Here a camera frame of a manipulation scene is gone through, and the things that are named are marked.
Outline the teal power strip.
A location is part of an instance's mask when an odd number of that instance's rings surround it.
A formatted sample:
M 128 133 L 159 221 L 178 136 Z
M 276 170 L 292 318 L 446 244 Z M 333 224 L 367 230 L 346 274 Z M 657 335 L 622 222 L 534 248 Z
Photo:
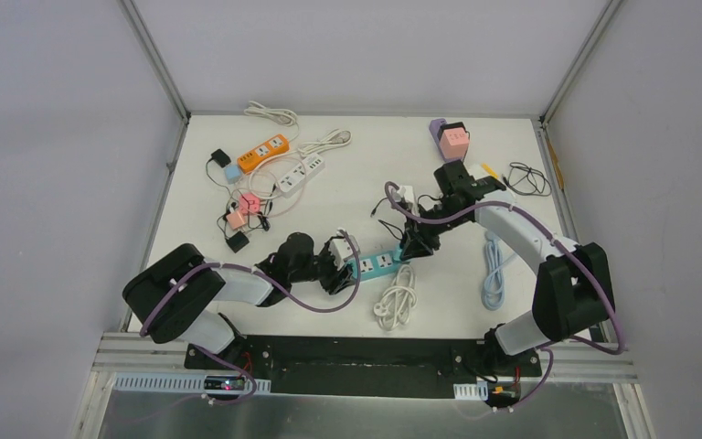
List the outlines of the teal power strip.
M 401 249 L 362 255 L 358 262 L 352 257 L 346 264 L 352 269 L 352 278 L 360 282 L 392 275 L 402 265 Z

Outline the salmon pink charger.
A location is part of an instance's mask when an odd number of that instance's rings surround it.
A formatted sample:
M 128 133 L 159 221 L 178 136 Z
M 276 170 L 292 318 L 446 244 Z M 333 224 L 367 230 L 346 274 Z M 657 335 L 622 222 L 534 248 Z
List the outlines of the salmon pink charger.
M 248 223 L 248 216 L 239 209 L 235 209 L 225 216 L 226 223 L 232 230 L 241 230 Z

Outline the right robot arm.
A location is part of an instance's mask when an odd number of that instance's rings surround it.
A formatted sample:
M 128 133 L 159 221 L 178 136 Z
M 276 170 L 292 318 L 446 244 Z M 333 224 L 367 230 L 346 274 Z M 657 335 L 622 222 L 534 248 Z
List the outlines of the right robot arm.
M 441 234 L 473 222 L 497 236 L 536 276 L 530 310 L 491 330 L 482 351 L 487 370 L 506 374 L 526 350 L 575 338 L 604 321 L 617 322 L 608 258 L 600 245 L 558 236 L 516 203 L 502 181 L 477 177 L 461 161 L 445 163 L 433 175 L 441 195 L 429 209 L 398 184 L 384 186 L 391 207 L 406 219 L 399 243 L 402 261 L 433 255 Z

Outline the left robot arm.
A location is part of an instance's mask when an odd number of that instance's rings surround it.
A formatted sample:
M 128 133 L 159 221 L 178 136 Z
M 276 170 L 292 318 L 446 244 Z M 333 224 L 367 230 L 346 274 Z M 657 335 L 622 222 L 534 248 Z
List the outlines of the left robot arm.
M 329 295 L 358 287 L 353 263 L 359 262 L 356 238 L 344 230 L 314 249 L 311 236 L 294 232 L 279 248 L 252 267 L 218 262 L 184 243 L 137 274 L 122 298 L 141 322 L 141 337 L 156 344 L 177 339 L 207 350 L 219 369 L 241 361 L 242 335 L 229 320 L 208 310 L 213 302 L 257 307 L 293 299 L 295 284 L 317 282 Z

